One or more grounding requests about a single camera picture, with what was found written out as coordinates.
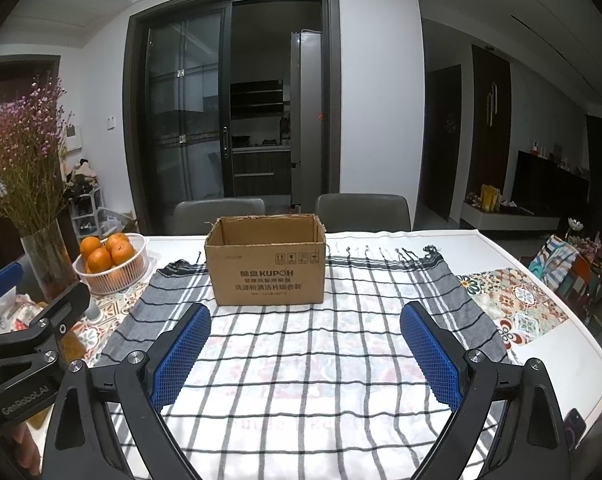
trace white tablecloth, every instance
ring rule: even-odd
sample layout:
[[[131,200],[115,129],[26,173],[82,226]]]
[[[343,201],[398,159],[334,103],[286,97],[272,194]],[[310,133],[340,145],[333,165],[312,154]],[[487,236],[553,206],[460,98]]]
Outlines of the white tablecloth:
[[[149,280],[156,269],[179,259],[203,251],[203,236],[150,237],[148,255],[150,269],[143,277]],[[472,274],[486,270],[515,267],[531,276],[550,298],[565,311],[568,320],[537,340],[518,349],[518,357],[525,361],[540,358],[553,381],[556,397],[565,416],[572,408],[582,414],[588,428],[602,412],[602,350],[587,328],[574,316],[541,281],[532,276],[515,258],[477,231],[426,231],[412,233],[339,233],[328,234],[331,248],[347,246],[374,246],[387,250],[406,248],[417,256],[424,256],[423,248],[435,246],[454,274]],[[45,429],[35,432],[37,443],[43,449]]]

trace door handle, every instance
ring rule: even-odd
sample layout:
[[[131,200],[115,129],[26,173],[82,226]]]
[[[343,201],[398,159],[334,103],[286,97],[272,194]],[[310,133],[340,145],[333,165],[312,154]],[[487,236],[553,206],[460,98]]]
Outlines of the door handle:
[[[492,126],[492,104],[494,101],[492,99],[492,92],[486,95],[486,124],[488,126]]]
[[[494,115],[497,115],[497,111],[499,110],[499,89],[497,87],[497,83],[492,82],[494,86]]]
[[[230,150],[228,145],[230,144],[230,137],[228,136],[227,126],[223,127],[223,158],[230,156]]]

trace orange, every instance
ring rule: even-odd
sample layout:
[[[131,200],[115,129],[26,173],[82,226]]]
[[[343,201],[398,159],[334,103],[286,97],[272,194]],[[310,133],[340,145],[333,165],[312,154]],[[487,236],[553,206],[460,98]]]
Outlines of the orange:
[[[126,284],[126,273],[121,269],[114,269],[107,276],[111,287],[118,287]]]
[[[123,234],[123,233],[114,233],[113,235],[111,235],[110,237],[108,237],[108,241],[105,242],[105,248],[108,250],[108,252],[110,254],[112,253],[112,247],[119,240],[122,240],[124,242],[129,242],[130,241],[129,238],[125,234]]]
[[[92,254],[92,252],[98,248],[100,248],[100,240],[95,236],[88,236],[87,238],[81,240],[79,251],[81,251],[81,256],[83,256],[83,259],[87,261],[90,257],[90,254]]]
[[[114,264],[121,265],[134,256],[134,248],[130,245],[130,242],[118,240],[113,244],[111,254]]]
[[[88,258],[88,267],[90,267],[90,270],[94,274],[108,270],[111,266],[112,258],[110,253],[108,253],[108,250],[103,247],[95,250]]]

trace fruit bowl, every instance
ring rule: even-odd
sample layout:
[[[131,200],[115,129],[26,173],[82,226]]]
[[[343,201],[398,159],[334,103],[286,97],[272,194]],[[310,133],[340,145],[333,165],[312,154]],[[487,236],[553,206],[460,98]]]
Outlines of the fruit bowl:
[[[127,234],[130,244],[136,251],[127,262],[114,266],[103,272],[88,274],[85,272],[85,259],[79,255],[72,264],[74,272],[81,278],[81,281],[87,283],[92,294],[113,294],[134,285],[145,274],[148,267],[148,257],[145,246],[147,241],[143,235],[134,233]],[[101,240],[101,246],[105,245],[106,240]]]

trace kitchen cabinet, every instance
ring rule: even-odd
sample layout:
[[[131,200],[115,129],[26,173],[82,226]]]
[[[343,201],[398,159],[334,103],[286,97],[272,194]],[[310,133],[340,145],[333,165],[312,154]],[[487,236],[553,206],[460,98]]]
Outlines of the kitchen cabinet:
[[[232,83],[230,86],[233,119],[283,115],[283,80]]]
[[[236,196],[290,194],[289,146],[233,149]]]

